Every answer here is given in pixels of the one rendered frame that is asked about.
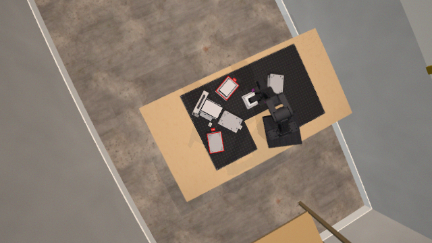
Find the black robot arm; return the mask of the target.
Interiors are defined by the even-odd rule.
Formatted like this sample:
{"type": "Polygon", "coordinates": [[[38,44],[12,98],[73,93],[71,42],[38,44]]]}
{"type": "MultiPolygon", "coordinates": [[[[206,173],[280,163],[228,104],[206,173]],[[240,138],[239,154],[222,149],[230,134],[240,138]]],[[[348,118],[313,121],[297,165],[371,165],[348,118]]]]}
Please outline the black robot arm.
{"type": "Polygon", "coordinates": [[[270,139],[273,140],[282,136],[286,137],[288,134],[298,131],[296,122],[292,121],[289,123],[289,120],[292,116],[294,116],[294,114],[284,93],[281,92],[279,94],[275,94],[273,89],[267,86],[264,78],[256,81],[256,84],[260,91],[256,92],[253,97],[248,99],[249,103],[252,104],[256,101],[262,101],[264,99],[271,117],[274,119],[274,122],[280,125],[280,127],[276,126],[276,128],[267,131],[270,139]],[[283,107],[278,109],[275,108],[281,104],[283,107]]]}

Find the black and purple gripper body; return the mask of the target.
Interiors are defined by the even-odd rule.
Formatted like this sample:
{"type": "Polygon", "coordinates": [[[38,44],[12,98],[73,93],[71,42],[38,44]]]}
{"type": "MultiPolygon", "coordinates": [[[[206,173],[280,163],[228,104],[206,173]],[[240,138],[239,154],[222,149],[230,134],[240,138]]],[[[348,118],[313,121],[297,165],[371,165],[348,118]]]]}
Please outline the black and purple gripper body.
{"type": "MultiPolygon", "coordinates": [[[[254,88],[254,93],[256,93],[256,92],[258,92],[258,91],[260,91],[258,87],[254,88]]],[[[257,101],[257,102],[258,102],[259,106],[261,106],[261,105],[264,105],[264,104],[265,104],[264,101],[265,101],[265,100],[263,99],[262,101],[257,101]]]]}

